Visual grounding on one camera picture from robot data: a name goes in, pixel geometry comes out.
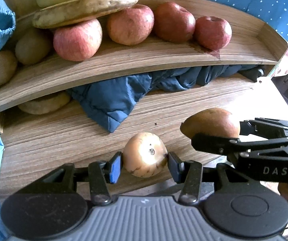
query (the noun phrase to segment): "round bread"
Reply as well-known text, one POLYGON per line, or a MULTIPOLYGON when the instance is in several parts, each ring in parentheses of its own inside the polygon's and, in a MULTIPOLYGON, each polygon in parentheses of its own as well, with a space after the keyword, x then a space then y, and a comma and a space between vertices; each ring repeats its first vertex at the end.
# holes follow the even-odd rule
POLYGON ((30 100, 18 105, 22 111, 42 115, 58 110, 71 100, 69 94, 65 91, 55 92, 43 97, 30 100))

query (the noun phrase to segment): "gray ribbed handle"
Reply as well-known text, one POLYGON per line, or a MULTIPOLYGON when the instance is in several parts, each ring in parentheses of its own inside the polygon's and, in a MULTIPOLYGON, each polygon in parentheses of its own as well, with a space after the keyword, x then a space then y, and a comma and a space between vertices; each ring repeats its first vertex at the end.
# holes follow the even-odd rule
MULTIPOLYGON (((54 241, 241 241, 212 228, 195 207, 172 197, 126 197, 92 210, 69 235, 54 241)), ((283 241, 281 236, 262 239, 283 241)), ((9 241, 23 241, 11 237, 9 241)))

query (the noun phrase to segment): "wood grain surface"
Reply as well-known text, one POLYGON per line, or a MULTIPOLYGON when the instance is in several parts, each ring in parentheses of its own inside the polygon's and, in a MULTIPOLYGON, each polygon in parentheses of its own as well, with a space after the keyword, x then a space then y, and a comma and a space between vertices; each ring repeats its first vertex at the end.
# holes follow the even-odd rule
POLYGON ((53 92, 124 75, 190 66, 275 62, 256 38, 238 35, 219 56, 190 44, 172 44, 155 37, 131 47, 104 41, 88 61, 71 62, 53 55, 34 66, 21 68, 9 83, 0 87, 0 111, 53 92))
POLYGON ((5 123, 5 113, 0 112, 0 134, 2 134, 3 132, 4 123, 5 123))
MULTIPOLYGON (((190 115, 210 107, 222 107, 240 120, 269 117, 288 120, 288 106, 267 77, 253 83, 241 75, 217 78, 204 87, 184 92, 153 92, 143 97, 129 117, 109 134, 73 101, 62 109, 42 116, 8 110, 2 140, 5 151, 0 171, 0 198, 36 180, 66 162, 76 167, 95 160, 108 160, 138 132, 160 136, 168 151, 182 160, 206 163, 216 157, 195 151, 179 127, 190 115)), ((256 140, 241 136, 244 140, 256 140)), ((170 178, 165 168, 152 178, 136 178, 123 170, 119 182, 110 185, 112 193, 124 193, 170 178)), ((88 195, 87 184, 79 186, 88 195)))
POLYGON ((267 23, 264 24, 257 38, 266 45, 276 59, 281 59, 288 49, 288 42, 267 23))

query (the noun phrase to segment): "brown pear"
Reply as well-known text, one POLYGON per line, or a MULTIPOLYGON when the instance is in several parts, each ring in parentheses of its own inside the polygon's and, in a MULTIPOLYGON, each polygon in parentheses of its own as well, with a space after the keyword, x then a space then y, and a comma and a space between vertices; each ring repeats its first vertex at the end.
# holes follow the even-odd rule
POLYGON ((167 149, 155 134, 141 132, 134 135, 123 150, 124 168, 136 177, 152 177, 165 167, 167 149))
POLYGON ((192 139, 195 134, 238 138, 240 122, 229 111, 222 108, 208 108, 187 118, 180 126, 180 131, 192 139))

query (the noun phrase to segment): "wooden shelf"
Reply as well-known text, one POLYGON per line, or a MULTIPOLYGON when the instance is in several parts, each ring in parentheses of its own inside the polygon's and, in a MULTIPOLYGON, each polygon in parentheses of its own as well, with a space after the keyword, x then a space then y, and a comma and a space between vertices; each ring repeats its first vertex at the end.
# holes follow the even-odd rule
POLYGON ((139 3, 154 9, 165 1, 177 2, 196 18, 202 15, 225 18, 232 26, 231 42, 219 52, 207 52, 191 43, 172 44, 156 37, 149 37, 137 46, 122 46, 105 39, 87 61, 71 62, 54 55, 18 70, 0 88, 0 111, 53 92, 123 75, 219 64, 275 65, 288 48, 288 43, 263 21, 225 5, 207 0, 139 0, 139 3))
MULTIPOLYGON (((175 151, 182 160, 206 163, 216 155, 196 152, 179 130, 188 116, 206 108, 222 107, 240 120, 257 116, 288 120, 288 106, 274 84, 268 77, 259 80, 253 83, 234 75, 184 92, 150 93, 112 134, 87 118, 76 101, 55 113, 41 116, 12 108, 6 112, 1 136, 5 151, 0 170, 0 198, 3 200, 63 163, 73 162, 83 167, 95 160, 108 160, 122 150, 135 133, 143 131, 160 136, 168 151, 175 151)), ((119 182, 109 188, 112 193, 124 193, 168 178, 167 169, 147 179, 123 171, 119 182)), ((79 191, 87 197, 87 184, 79 191)))

